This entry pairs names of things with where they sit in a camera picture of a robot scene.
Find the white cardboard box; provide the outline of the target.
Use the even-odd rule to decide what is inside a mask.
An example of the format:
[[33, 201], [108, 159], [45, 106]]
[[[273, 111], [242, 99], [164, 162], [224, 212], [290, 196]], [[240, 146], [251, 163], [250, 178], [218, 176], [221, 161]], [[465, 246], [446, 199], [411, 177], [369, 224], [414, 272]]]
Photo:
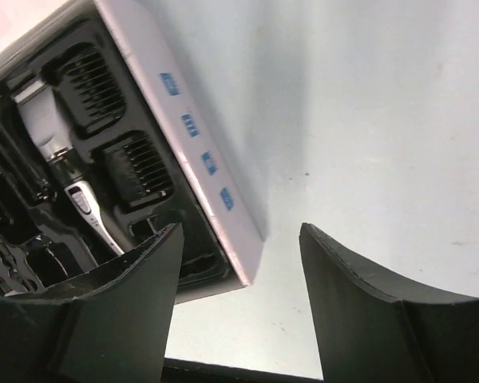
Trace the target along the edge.
[[126, 101], [125, 115], [89, 138], [60, 106], [73, 146], [84, 157], [132, 131], [168, 145], [176, 162], [177, 192], [186, 192], [204, 217], [228, 265], [222, 277], [190, 274], [176, 301], [189, 302], [250, 286], [263, 249], [232, 173], [146, 1], [0, 1], [0, 82], [16, 93], [31, 81], [47, 82], [43, 65], [78, 43], [103, 54]]

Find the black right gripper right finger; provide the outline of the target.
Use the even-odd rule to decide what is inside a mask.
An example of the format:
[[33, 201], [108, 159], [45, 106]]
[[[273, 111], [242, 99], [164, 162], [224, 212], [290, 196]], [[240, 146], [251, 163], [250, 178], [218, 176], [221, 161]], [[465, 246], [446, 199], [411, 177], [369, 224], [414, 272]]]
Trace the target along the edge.
[[304, 223], [300, 253], [327, 382], [479, 382], [479, 298], [404, 277]]

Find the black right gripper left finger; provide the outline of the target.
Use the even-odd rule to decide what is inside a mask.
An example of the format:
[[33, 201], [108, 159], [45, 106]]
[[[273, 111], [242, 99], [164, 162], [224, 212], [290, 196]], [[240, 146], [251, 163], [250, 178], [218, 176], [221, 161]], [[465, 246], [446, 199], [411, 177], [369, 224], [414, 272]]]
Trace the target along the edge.
[[184, 230], [40, 294], [0, 298], [0, 382], [158, 382]]

